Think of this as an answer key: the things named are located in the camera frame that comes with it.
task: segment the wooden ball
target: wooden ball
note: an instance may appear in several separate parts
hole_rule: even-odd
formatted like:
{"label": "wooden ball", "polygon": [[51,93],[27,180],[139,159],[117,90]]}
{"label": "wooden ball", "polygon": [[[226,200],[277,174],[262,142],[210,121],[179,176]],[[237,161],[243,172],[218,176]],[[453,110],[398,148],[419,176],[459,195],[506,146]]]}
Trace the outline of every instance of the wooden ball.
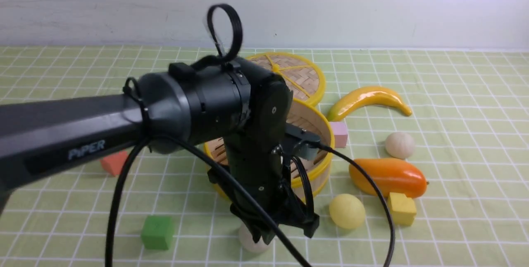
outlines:
{"label": "wooden ball", "polygon": [[386,138],[386,151],[392,157],[404,160],[415,152],[415,140],[408,133],[392,133]]}
{"label": "wooden ball", "polygon": [[266,252],[272,244],[272,242],[270,242],[270,244],[267,245],[262,237],[257,243],[253,242],[252,234],[244,224],[241,224],[241,227],[238,229],[238,240],[245,250],[255,254]]}
{"label": "wooden ball", "polygon": [[356,229],[365,221],[365,208],[352,194],[337,195],[329,204],[331,220],[340,228]]}

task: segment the toy mango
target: toy mango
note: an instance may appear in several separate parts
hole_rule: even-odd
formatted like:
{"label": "toy mango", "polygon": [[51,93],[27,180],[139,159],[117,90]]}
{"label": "toy mango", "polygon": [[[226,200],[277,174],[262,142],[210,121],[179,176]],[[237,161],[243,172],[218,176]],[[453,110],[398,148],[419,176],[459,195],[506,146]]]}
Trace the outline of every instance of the toy mango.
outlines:
{"label": "toy mango", "polygon": [[[357,158],[355,162],[373,179],[385,198],[390,192],[403,193],[406,197],[421,197],[428,182],[421,170],[399,158]],[[374,188],[353,165],[349,165],[351,180],[361,191],[376,195]]]}

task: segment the yellow banana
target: yellow banana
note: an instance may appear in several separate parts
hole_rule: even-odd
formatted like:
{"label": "yellow banana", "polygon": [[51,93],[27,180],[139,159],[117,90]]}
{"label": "yellow banana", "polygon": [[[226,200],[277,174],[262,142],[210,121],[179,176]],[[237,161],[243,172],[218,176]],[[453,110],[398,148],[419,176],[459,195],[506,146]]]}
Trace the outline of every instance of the yellow banana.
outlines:
{"label": "yellow banana", "polygon": [[352,111],[366,105],[385,105],[399,109],[406,116],[412,114],[412,109],[403,103],[400,95],[394,90],[382,86],[366,86],[351,91],[336,102],[327,113],[327,120],[338,122]]}

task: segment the bamboo steamer lid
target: bamboo steamer lid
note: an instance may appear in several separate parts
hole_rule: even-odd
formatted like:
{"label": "bamboo steamer lid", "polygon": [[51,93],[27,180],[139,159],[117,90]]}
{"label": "bamboo steamer lid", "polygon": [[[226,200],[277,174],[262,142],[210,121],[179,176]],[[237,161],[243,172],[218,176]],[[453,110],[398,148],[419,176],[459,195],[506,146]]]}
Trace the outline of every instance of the bamboo steamer lid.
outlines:
{"label": "bamboo steamer lid", "polygon": [[266,52],[248,57],[248,60],[280,74],[296,99],[315,106],[325,92],[325,76],[310,60],[284,52]]}

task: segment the yellow ball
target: yellow ball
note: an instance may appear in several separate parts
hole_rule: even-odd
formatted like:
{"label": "yellow ball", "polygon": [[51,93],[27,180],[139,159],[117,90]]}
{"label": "yellow ball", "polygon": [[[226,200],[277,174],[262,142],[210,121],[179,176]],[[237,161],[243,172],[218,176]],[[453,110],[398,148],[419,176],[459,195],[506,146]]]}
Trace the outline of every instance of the yellow ball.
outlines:
{"label": "yellow ball", "polygon": [[365,221],[362,202],[348,193],[339,194],[331,201],[329,213],[333,222],[344,229],[356,229]]}

